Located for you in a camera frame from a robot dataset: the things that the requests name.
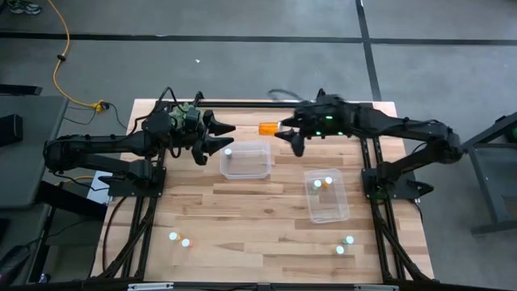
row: black box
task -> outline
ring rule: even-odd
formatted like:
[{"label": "black box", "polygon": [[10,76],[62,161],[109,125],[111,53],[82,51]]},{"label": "black box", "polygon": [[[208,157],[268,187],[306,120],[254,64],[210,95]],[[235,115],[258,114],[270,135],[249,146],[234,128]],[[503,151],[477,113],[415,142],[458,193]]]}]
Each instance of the black box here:
[{"label": "black box", "polygon": [[0,118],[0,146],[23,140],[23,118],[11,114]]}]

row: black cable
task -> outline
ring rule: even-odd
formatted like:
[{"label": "black cable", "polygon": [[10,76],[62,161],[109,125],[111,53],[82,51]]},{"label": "black cable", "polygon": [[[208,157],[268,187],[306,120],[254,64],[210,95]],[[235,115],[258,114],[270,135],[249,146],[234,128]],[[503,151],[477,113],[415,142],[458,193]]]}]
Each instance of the black cable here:
[{"label": "black cable", "polygon": [[110,102],[104,102],[104,103],[106,103],[106,104],[108,104],[108,105],[110,105],[110,106],[113,106],[113,108],[115,109],[115,116],[116,116],[116,120],[119,122],[120,126],[122,126],[122,127],[123,127],[123,128],[125,128],[125,129],[128,129],[128,127],[127,127],[127,126],[125,126],[125,125],[120,121],[120,118],[119,118],[119,110],[118,110],[118,108],[115,106],[115,104],[110,103]]},{"label": "black cable", "polygon": [[416,203],[414,200],[411,200],[411,199],[409,199],[409,201],[410,201],[414,206],[416,206],[416,208],[418,209],[418,212],[420,213],[420,220],[421,220],[421,221],[423,221],[422,210],[420,209],[420,206],[418,205],[418,203]]},{"label": "black cable", "polygon": [[95,188],[91,187],[90,185],[87,185],[87,184],[85,184],[85,183],[80,183],[80,182],[78,182],[78,181],[77,181],[76,179],[74,179],[74,178],[70,178],[69,176],[65,176],[65,175],[59,175],[59,174],[57,174],[56,172],[53,172],[53,175],[55,175],[56,177],[69,179],[70,181],[72,181],[72,182],[76,183],[77,185],[81,185],[81,186],[83,186],[83,187],[88,187],[89,189],[91,189],[91,190],[92,190],[92,191],[94,191],[94,192],[109,189],[109,187],[100,188],[100,189],[95,189]]},{"label": "black cable", "polygon": [[122,197],[120,201],[115,205],[113,212],[110,215],[110,219],[107,221],[106,230],[104,231],[104,239],[103,239],[103,272],[106,271],[106,241],[107,241],[107,233],[110,231],[111,223],[113,222],[113,217],[115,217],[115,213],[119,210],[119,207],[126,200],[127,197]]},{"label": "black cable", "polygon": [[147,117],[151,116],[151,114],[155,113],[156,112],[156,109],[158,108],[158,105],[160,104],[160,102],[163,100],[163,97],[165,96],[165,94],[167,93],[167,91],[170,91],[170,93],[172,94],[172,98],[174,99],[174,101],[176,102],[176,104],[178,105],[178,100],[176,100],[176,96],[174,96],[174,92],[172,91],[172,89],[168,86],[163,92],[162,94],[160,95],[160,97],[158,98],[158,101],[154,104],[154,107],[153,109],[151,110],[151,112],[149,112],[148,115],[146,116],[140,116],[138,118],[135,119],[135,122],[134,122],[134,125],[131,129],[131,132],[128,134],[128,136],[124,137],[123,139],[121,140],[118,140],[116,143],[119,143],[121,141],[125,141],[127,140],[128,138],[130,138],[134,133],[135,131],[137,130],[137,126],[138,126],[138,121],[139,120],[144,120],[146,119]]},{"label": "black cable", "polygon": [[167,94],[167,91],[170,91],[170,94],[172,95],[172,99],[174,100],[174,103],[176,104],[176,107],[178,107],[178,109],[183,112],[183,113],[187,113],[186,111],[184,111],[180,106],[179,106],[179,103],[178,103],[178,100],[176,99],[176,96],[174,95],[174,92],[172,91],[172,88],[170,88],[169,86],[167,88],[165,88],[165,90],[162,92],[162,94],[160,95],[160,98],[158,99],[157,101],[157,104],[160,103],[163,99],[163,96],[165,96],[165,94]]},{"label": "black cable", "polygon": [[287,96],[291,96],[298,101],[304,101],[297,93],[284,89],[271,89],[267,92],[267,96],[269,96],[269,98],[271,98],[272,100],[280,101],[280,98],[276,97],[274,93],[284,94]]},{"label": "black cable", "polygon": [[90,120],[87,122],[87,123],[83,123],[83,122],[79,122],[79,121],[75,121],[75,120],[71,120],[70,118],[66,118],[66,117],[63,117],[64,120],[67,120],[67,121],[70,121],[72,123],[75,123],[75,124],[80,124],[80,125],[89,125],[91,123],[91,121],[95,118],[95,115],[97,114],[97,111],[94,110],[94,109],[89,109],[89,110],[93,110],[94,114],[91,116]]},{"label": "black cable", "polygon": [[414,152],[416,152],[421,146],[426,145],[426,144],[427,144],[427,141],[421,143],[420,145],[417,145],[417,147],[414,148],[414,150],[411,152],[411,154],[414,154]]},{"label": "black cable", "polygon": [[[83,220],[83,221],[78,221],[78,222],[75,222],[75,223],[72,223],[71,225],[69,226],[65,226],[63,227],[61,230],[57,231],[56,233],[54,234],[49,234],[47,235],[46,237],[43,237],[43,238],[51,238],[51,237],[55,237],[59,234],[62,234],[65,230],[71,228],[71,227],[74,227],[76,225],[80,225],[84,222],[89,222],[89,221],[95,221],[94,219],[86,219],[86,220]],[[36,243],[36,242],[39,242],[40,240],[43,240],[43,238],[37,238],[37,239],[34,239],[34,240],[31,240],[30,242],[28,242],[25,247],[29,247],[30,245],[32,245],[33,243]]]}]

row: orange cylinder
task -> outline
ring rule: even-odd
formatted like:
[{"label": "orange cylinder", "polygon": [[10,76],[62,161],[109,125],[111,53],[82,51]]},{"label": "orange cylinder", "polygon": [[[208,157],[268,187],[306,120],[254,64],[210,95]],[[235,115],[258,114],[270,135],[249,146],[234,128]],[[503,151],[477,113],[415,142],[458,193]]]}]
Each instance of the orange cylinder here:
[{"label": "orange cylinder", "polygon": [[258,125],[258,134],[274,135],[280,130],[280,122],[267,122]]}]

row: gray table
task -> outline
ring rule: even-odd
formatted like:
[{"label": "gray table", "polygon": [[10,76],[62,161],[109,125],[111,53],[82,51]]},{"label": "gray table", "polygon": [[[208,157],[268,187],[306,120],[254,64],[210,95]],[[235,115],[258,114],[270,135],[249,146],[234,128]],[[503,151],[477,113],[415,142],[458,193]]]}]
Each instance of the gray table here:
[{"label": "gray table", "polygon": [[23,141],[0,148],[0,209],[28,207],[44,173],[43,144],[56,138],[68,99],[0,96],[0,116],[23,118]]}]

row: concrete floor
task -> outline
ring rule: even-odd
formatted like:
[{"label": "concrete floor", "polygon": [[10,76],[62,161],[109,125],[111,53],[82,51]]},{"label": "concrete floor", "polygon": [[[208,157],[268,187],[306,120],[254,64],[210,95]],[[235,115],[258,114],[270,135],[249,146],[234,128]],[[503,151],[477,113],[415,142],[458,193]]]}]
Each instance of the concrete floor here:
[{"label": "concrete floor", "polygon": [[[360,37],[354,0],[56,0],[75,33],[193,36]],[[363,0],[371,37],[517,39],[510,0]],[[0,15],[0,30],[62,33],[46,4],[36,17]],[[52,83],[62,40],[0,39],[0,82]],[[76,40],[59,81],[72,96],[117,105],[126,123],[136,98],[177,96],[259,99],[274,87],[312,99],[319,87],[349,100],[372,100],[363,45]],[[399,116],[437,119],[463,140],[517,108],[515,46],[373,45],[382,100]],[[89,112],[67,116],[86,121]],[[89,126],[64,122],[61,133],[123,133],[114,112]],[[410,151],[416,143],[408,141]],[[422,199],[431,262],[446,283],[517,289],[517,230],[473,238],[490,222],[469,158],[416,172],[435,191]]]}]

